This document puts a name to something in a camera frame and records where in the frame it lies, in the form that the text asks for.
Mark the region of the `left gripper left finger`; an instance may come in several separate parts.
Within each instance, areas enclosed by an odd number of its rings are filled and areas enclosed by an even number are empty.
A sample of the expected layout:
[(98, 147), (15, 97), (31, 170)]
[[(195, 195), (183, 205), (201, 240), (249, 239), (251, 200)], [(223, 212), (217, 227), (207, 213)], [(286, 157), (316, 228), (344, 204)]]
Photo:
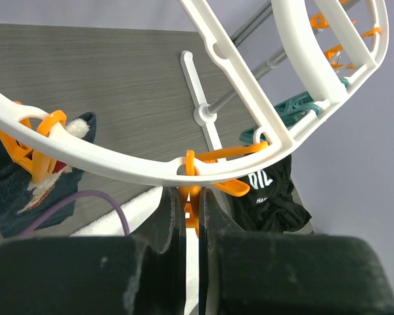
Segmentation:
[(164, 188), (156, 210), (133, 233), (136, 271), (132, 314), (183, 314), (186, 301), (186, 224), (178, 189)]

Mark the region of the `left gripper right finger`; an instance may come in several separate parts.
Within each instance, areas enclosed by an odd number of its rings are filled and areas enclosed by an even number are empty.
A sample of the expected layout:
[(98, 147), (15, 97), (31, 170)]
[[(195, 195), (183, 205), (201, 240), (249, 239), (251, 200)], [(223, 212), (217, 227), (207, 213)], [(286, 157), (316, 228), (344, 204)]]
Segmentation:
[(243, 229), (226, 214), (210, 188), (202, 188), (199, 200), (199, 314), (218, 314), (221, 296), (217, 235)]

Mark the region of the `white round clip hanger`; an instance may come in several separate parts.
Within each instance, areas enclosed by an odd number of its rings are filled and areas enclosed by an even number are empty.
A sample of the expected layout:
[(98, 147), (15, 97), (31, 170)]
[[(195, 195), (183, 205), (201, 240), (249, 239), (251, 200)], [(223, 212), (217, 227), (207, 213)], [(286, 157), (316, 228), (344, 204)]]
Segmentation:
[[(111, 180), (121, 198), (129, 187), (224, 181), (244, 177), (294, 153), (383, 65), (389, 48), (387, 1), (367, 1), (373, 23), (359, 31), (339, 1), (274, 1), (277, 33), (291, 73), (315, 105), (294, 127), (255, 79), (230, 27), (254, 1), (0, 1), (0, 141), (12, 161), (44, 181), (58, 161), (81, 169), (79, 190)], [(199, 163), (200, 174), (179, 174), (187, 150), (206, 142), (181, 53), (205, 62), (203, 85), (237, 96), (218, 117), (239, 133), (260, 129), (269, 148), (222, 163)]]

